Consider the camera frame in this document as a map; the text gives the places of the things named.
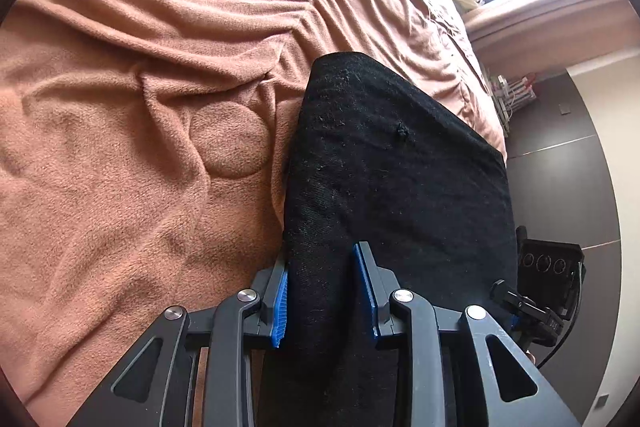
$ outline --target gray floor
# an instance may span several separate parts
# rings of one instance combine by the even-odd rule
[[[616,329],[620,227],[609,168],[571,77],[541,82],[536,93],[538,100],[511,120],[507,172],[516,226],[526,225],[533,239],[577,243],[585,254],[574,332],[542,370],[582,422],[596,398]],[[548,351],[532,349],[538,360]]]

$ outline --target white wall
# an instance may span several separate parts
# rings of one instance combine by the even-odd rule
[[[620,309],[598,391],[598,396],[609,394],[609,399],[602,409],[592,409],[583,424],[604,427],[640,376],[640,49],[596,58],[567,71],[598,132],[620,221]]]

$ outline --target round metal joint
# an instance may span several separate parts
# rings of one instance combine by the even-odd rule
[[[466,309],[466,314],[476,321],[481,321],[486,317],[486,310],[482,308],[482,306],[476,306],[474,304],[473,306],[469,306],[469,308]]]
[[[411,302],[414,300],[414,294],[409,290],[396,290],[394,291],[394,299],[399,302]]]
[[[255,301],[257,297],[258,297],[258,294],[251,288],[247,288],[246,290],[240,290],[238,292],[238,300],[241,302]]]
[[[164,310],[164,318],[174,321],[175,319],[182,317],[182,312],[181,306],[169,306]]]

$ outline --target fleece blanket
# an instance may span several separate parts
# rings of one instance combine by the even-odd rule
[[[42,427],[164,307],[215,305],[273,261],[310,66],[350,50],[504,153],[441,0],[18,0],[0,30],[0,365]]]

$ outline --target pink blanket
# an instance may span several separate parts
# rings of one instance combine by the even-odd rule
[[[364,52],[504,153],[457,14],[431,0],[19,0],[0,30],[0,365],[63,426],[166,306],[280,246],[310,65]]]

